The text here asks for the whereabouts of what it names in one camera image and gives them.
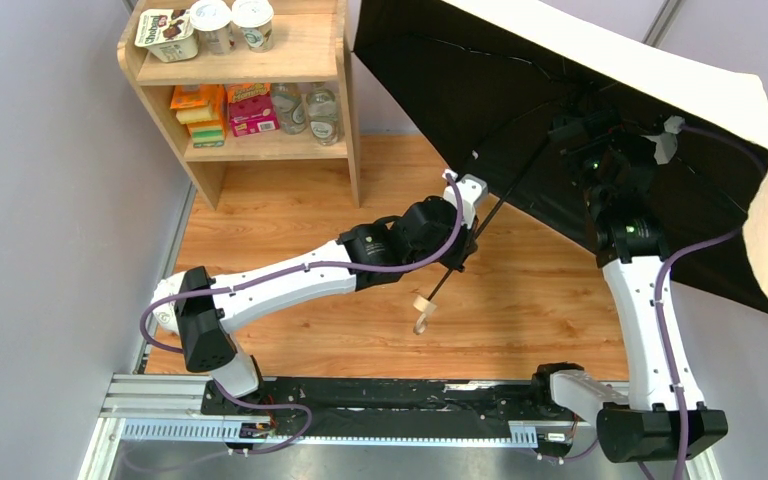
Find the beige folding umbrella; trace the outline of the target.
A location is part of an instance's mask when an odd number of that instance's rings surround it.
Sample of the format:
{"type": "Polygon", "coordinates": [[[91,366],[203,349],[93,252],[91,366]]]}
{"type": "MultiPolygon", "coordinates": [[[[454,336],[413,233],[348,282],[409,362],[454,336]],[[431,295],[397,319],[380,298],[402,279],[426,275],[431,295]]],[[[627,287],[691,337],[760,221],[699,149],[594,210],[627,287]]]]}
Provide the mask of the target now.
{"type": "Polygon", "coordinates": [[[668,279],[768,315],[768,95],[759,76],[627,38],[540,1],[365,1],[353,54],[459,173],[595,253],[548,137],[614,109],[634,134],[682,116],[649,202],[668,279]]]}

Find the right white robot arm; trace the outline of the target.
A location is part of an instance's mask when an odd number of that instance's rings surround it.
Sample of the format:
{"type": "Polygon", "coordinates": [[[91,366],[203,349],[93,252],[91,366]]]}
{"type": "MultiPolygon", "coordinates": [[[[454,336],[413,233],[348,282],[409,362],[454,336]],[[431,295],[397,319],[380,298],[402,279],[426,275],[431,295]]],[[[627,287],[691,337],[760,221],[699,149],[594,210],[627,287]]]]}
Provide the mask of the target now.
{"type": "Polygon", "coordinates": [[[649,202],[657,171],[677,149],[680,116],[655,134],[633,134],[613,109],[556,116],[548,137],[562,146],[583,197],[585,232],[615,302],[629,366],[626,393],[573,363],[541,365],[544,399],[592,424],[614,463],[694,458],[728,431],[705,403],[684,353],[667,285],[677,254],[649,202]]]}

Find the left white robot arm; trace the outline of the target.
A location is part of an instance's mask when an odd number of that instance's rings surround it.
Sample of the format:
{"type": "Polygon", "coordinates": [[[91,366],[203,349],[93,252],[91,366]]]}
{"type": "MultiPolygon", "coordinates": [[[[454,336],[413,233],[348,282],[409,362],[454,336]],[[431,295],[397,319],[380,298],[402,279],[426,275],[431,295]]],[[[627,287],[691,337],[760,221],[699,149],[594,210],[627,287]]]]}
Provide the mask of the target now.
{"type": "Polygon", "coordinates": [[[476,249],[476,208],[483,193],[445,189],[402,215],[380,218],[290,260],[238,274],[193,268],[162,280],[144,313],[180,339],[191,373],[207,373],[226,393],[256,392],[261,376],[235,332],[269,314],[314,299],[399,281],[433,263],[460,269],[476,249]]]}

